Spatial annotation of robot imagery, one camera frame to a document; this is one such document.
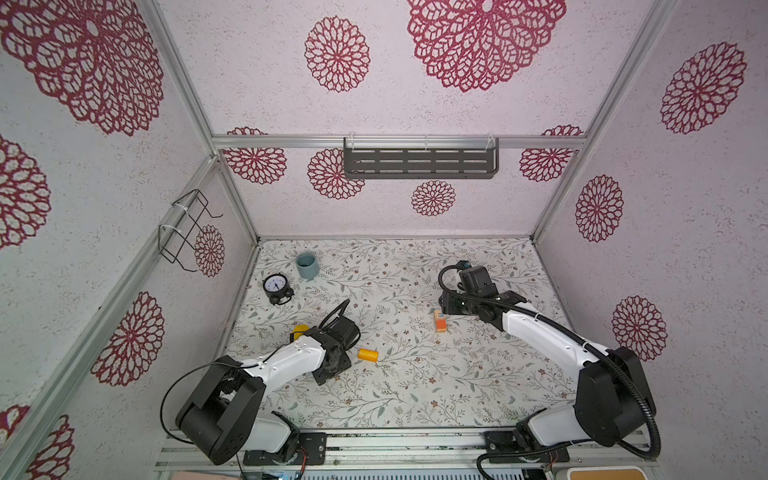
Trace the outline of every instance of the clock face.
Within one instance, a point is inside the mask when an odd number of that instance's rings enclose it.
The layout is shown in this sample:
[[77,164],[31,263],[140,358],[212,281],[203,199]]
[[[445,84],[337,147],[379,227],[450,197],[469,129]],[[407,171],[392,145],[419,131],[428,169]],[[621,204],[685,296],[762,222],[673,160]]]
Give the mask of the clock face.
[[264,289],[267,292],[275,293],[285,288],[286,279],[282,275],[272,275],[264,282]]

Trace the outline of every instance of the floral tablecloth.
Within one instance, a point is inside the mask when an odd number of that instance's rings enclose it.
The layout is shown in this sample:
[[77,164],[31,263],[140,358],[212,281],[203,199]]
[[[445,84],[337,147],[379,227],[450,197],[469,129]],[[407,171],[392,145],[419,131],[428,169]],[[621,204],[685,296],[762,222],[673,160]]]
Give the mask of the floral tablecloth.
[[[320,275],[299,278],[293,261],[313,252]],[[274,240],[262,244],[228,353],[238,359],[272,352],[293,327],[316,325],[350,299],[346,316],[362,337],[350,369],[318,386],[311,374],[263,400],[305,428],[511,425],[574,397],[574,381],[515,337],[472,316],[448,316],[435,333],[437,273],[457,260],[482,265],[499,290],[514,290],[543,314],[565,322],[529,240]],[[263,279],[283,273],[296,291],[269,303]],[[445,275],[455,285],[455,273]],[[379,352],[358,360],[359,347]]]

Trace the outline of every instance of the cup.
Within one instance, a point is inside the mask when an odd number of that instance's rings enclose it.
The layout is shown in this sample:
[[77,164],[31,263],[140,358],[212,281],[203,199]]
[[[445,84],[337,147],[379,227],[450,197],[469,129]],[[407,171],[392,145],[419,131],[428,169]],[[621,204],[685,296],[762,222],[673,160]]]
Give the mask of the cup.
[[299,276],[305,280],[312,280],[320,273],[320,264],[313,253],[304,252],[296,257],[296,268]]

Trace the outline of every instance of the robotic arm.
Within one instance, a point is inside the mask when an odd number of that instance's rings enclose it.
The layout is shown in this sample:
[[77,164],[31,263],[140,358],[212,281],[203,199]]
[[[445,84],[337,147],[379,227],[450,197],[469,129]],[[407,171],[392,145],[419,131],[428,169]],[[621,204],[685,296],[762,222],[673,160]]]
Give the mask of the robotic arm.
[[[360,330],[343,315],[348,304],[344,301],[318,326],[266,358],[216,360],[182,406],[176,426],[215,465],[241,449],[288,462],[296,453],[299,429],[279,413],[259,413],[261,399],[303,373],[312,372],[322,385],[352,365],[347,350],[357,344]],[[334,313],[339,315],[328,323]]]
[[[463,293],[442,281],[448,270],[459,270]],[[515,453],[524,456],[544,453],[576,442],[594,440],[602,446],[621,445],[642,458],[660,453],[654,421],[656,406],[642,365],[630,349],[608,349],[589,342],[541,315],[524,297],[511,290],[499,293],[483,266],[462,261],[444,268],[438,277],[443,289],[440,305],[446,315],[477,315],[497,329],[516,336],[548,358],[576,380],[576,400],[530,415],[516,425]],[[622,439],[648,425],[650,448],[642,451]],[[482,455],[485,458],[504,456]]]

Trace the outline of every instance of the red medallion print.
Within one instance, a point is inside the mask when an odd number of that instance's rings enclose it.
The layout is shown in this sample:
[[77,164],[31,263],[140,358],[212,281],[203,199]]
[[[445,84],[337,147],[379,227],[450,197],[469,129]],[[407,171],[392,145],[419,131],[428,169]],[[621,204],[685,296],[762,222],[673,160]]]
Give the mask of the red medallion print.
[[593,178],[581,189],[576,202],[578,231],[591,242],[605,240],[619,226],[623,206],[621,189],[613,178]]
[[[584,132],[573,125],[559,125],[542,135],[581,135]],[[545,182],[560,177],[565,164],[574,151],[567,148],[527,148],[520,157],[520,171],[526,178]]]
[[434,217],[444,214],[456,200],[456,192],[450,184],[430,180],[419,185],[411,196],[411,205],[421,215]]
[[[229,135],[266,135],[257,128],[238,127]],[[232,171],[255,184],[277,182],[286,172],[286,156],[282,148],[237,148],[222,150]]]
[[194,242],[194,259],[205,276],[214,276],[224,265],[224,240],[213,225],[206,225]]
[[99,383],[112,386],[126,386],[138,380],[149,370],[163,346],[164,324],[157,300],[147,292],[139,293],[91,367],[91,373]]
[[50,196],[35,159],[0,135],[0,250],[35,236],[51,211]]
[[69,425],[69,415],[62,415],[57,428],[51,432],[43,448],[27,468],[27,480],[61,480],[69,472],[69,461],[74,452],[72,436],[74,429]]
[[306,174],[315,190],[337,200],[354,197],[366,184],[365,180],[350,180],[344,175],[343,152],[338,148],[317,152]]
[[745,70],[744,52],[726,41],[686,60],[661,99],[667,129],[688,134],[714,122],[739,94]]
[[10,409],[0,412],[0,449],[28,411],[29,406],[14,405]]
[[408,0],[414,55],[444,87],[488,90],[531,64],[565,0]]
[[40,91],[79,121],[133,135],[159,115],[163,71],[132,0],[0,0],[0,31]]
[[304,47],[306,66],[328,90],[348,91],[368,73],[371,58],[366,38],[345,18],[325,17],[317,22]]
[[655,359],[667,346],[667,323],[647,299],[628,296],[614,310],[614,335],[620,345],[632,349],[643,361]]

